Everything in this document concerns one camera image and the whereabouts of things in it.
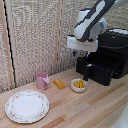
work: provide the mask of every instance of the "decorative plate border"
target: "decorative plate border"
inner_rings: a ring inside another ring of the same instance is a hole
[[[22,118],[22,117],[18,117],[17,115],[15,115],[13,113],[13,103],[15,102],[15,99],[23,96],[23,95],[29,95],[29,96],[35,96],[35,97],[38,97],[42,100],[42,109],[41,111],[36,114],[35,116],[33,117],[26,117],[26,118]],[[47,112],[49,110],[49,101],[48,101],[48,98],[43,94],[43,93],[40,93],[38,91],[33,91],[33,90],[26,90],[26,91],[21,91],[21,92],[18,92],[16,94],[14,94],[13,96],[11,96],[9,98],[9,100],[7,101],[6,105],[5,105],[5,112],[7,114],[7,116],[13,120],[14,122],[17,122],[17,123],[33,123],[33,122],[36,122],[38,120],[40,120],[41,118],[43,118]]]

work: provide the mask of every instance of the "yellow object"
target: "yellow object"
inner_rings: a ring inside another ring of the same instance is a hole
[[[58,80],[54,80],[53,83],[59,88],[65,88],[65,85],[58,79]]]
[[[79,84],[78,81],[74,82],[74,87],[76,87],[76,88],[79,88],[80,87],[80,84]]]
[[[74,87],[76,87],[76,88],[85,88],[84,81],[79,80],[79,82],[78,81],[74,82]]]

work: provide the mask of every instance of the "pink cup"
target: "pink cup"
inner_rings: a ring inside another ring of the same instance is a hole
[[[36,84],[37,88],[46,89],[48,87],[49,77],[46,72],[38,72],[36,79],[37,79],[37,84]]]

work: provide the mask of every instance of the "plate rim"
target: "plate rim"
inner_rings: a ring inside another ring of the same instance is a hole
[[[26,122],[25,122],[25,121],[15,120],[14,118],[12,118],[12,117],[8,114],[8,112],[7,112],[7,105],[8,105],[8,103],[10,102],[10,100],[11,100],[12,97],[14,97],[15,95],[17,95],[17,94],[19,94],[19,93],[21,93],[21,92],[27,92],[27,91],[29,91],[29,92],[36,92],[36,93],[38,93],[38,94],[43,95],[43,96],[46,98],[47,103],[48,103],[47,111],[45,112],[45,114],[43,114],[43,116],[40,116],[39,118],[37,118],[37,119],[35,119],[35,120],[32,120],[32,121],[26,121]],[[46,114],[48,113],[48,111],[49,111],[49,100],[48,100],[48,98],[47,98],[43,93],[41,93],[41,92],[39,92],[39,91],[34,91],[34,90],[24,90],[24,91],[20,91],[20,92],[15,93],[14,95],[12,95],[12,96],[8,99],[8,101],[6,102],[6,105],[5,105],[5,113],[6,113],[6,115],[9,117],[9,119],[11,119],[12,121],[14,121],[14,122],[16,122],[16,123],[25,123],[25,124],[27,124],[27,123],[34,123],[34,122],[36,122],[36,121],[39,121],[39,120],[42,119],[43,117],[45,117]]]

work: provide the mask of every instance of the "white plate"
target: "white plate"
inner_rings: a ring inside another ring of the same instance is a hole
[[[33,123],[43,118],[49,110],[47,97],[33,90],[14,94],[6,103],[7,116],[18,123]]]

